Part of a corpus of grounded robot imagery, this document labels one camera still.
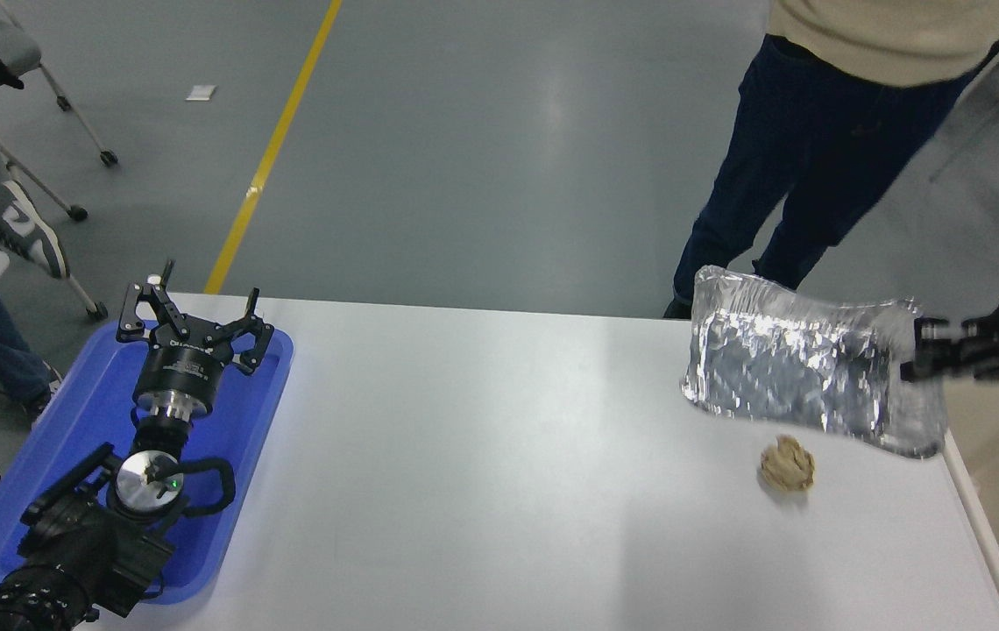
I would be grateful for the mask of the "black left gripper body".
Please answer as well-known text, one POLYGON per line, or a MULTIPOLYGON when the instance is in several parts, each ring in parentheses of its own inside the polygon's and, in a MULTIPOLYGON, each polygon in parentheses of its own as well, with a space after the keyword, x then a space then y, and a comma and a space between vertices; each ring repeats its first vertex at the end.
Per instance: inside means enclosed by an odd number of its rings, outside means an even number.
POLYGON ((180 340, 170 332, 152 329, 143 336, 147 344, 132 402, 150 408, 170 393, 190 400, 192 415, 210 415, 222 382, 224 368, 234 358, 231 336, 218 331, 180 340))

